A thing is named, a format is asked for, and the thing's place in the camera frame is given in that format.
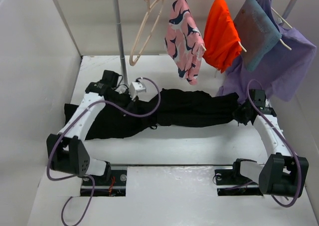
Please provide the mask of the black trousers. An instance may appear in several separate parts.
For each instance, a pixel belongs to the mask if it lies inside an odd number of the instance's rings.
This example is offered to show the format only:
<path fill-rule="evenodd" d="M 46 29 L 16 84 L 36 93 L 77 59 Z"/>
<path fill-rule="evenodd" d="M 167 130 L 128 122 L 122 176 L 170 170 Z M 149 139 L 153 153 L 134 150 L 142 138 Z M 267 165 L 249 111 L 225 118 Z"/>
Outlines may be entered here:
<path fill-rule="evenodd" d="M 203 91 L 162 89 L 160 95 L 150 101 L 138 100 L 129 109 L 135 114 L 146 114 L 158 106 L 154 114 L 136 118 L 106 107 L 94 121 L 86 140 L 123 139 L 146 128 L 156 129 L 158 125 L 202 128 L 226 124 L 233 120 L 232 113 L 239 105 L 238 98 L 237 93 L 212 97 Z"/>

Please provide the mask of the beige plastic hanger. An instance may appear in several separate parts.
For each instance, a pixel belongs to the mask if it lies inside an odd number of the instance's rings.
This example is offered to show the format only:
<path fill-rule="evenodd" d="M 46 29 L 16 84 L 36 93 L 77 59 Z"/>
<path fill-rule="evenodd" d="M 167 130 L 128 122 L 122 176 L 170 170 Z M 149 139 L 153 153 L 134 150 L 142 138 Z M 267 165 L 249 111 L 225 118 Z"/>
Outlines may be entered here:
<path fill-rule="evenodd" d="M 164 0 L 144 0 L 144 2 L 146 3 L 146 12 L 131 48 L 130 66 L 135 66 L 142 56 L 163 11 Z"/>

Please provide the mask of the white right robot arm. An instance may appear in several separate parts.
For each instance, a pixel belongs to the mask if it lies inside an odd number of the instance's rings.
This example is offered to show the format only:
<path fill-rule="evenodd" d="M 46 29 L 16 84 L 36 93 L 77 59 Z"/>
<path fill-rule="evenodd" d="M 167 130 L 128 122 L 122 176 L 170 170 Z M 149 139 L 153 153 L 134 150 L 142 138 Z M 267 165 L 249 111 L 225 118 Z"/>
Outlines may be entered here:
<path fill-rule="evenodd" d="M 259 185 L 262 194 L 294 197 L 301 196 L 309 162 L 293 154 L 280 130 L 273 108 L 266 106 L 264 90 L 250 89 L 249 97 L 233 113 L 242 124 L 251 122 L 259 133 L 268 159 L 262 166 L 256 161 L 237 159 L 230 171 L 231 179 L 242 183 L 247 178 Z"/>

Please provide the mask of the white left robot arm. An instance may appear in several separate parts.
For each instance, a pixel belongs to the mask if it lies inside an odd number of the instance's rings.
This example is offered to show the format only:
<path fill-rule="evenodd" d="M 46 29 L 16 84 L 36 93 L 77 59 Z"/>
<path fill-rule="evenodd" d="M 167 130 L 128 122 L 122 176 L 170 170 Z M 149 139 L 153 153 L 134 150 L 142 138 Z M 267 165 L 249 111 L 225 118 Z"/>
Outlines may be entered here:
<path fill-rule="evenodd" d="M 110 163 L 92 158 L 87 152 L 84 141 L 94 121 L 106 107 L 126 115 L 127 111 L 119 103 L 129 102 L 127 93 L 116 91 L 120 74 L 104 70 L 102 78 L 91 82 L 85 89 L 84 97 L 69 121 L 57 133 L 50 134 L 46 140 L 48 152 L 47 177 L 51 181 L 50 171 L 67 173 L 67 178 L 94 177 L 104 185 L 111 180 Z"/>

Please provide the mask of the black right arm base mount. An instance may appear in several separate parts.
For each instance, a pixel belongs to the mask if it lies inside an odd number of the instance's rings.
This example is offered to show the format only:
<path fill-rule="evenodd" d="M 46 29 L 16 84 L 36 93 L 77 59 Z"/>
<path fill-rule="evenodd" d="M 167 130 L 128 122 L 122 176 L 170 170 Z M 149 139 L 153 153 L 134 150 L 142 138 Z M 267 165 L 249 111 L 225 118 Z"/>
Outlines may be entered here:
<path fill-rule="evenodd" d="M 257 183 L 234 173 L 232 169 L 216 169 L 213 183 L 218 196 L 263 196 Z"/>

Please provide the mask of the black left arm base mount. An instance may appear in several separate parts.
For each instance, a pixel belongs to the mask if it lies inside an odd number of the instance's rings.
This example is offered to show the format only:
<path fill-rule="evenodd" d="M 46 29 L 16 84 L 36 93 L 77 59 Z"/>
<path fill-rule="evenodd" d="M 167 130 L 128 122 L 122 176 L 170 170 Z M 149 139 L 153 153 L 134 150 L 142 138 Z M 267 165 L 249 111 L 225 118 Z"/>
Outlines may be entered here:
<path fill-rule="evenodd" d="M 127 168 L 115 167 L 112 170 L 109 180 L 101 176 L 92 176 L 95 181 L 94 197 L 125 197 L 127 183 Z M 81 183 L 80 196 L 91 195 L 93 182 L 89 178 L 84 178 Z"/>

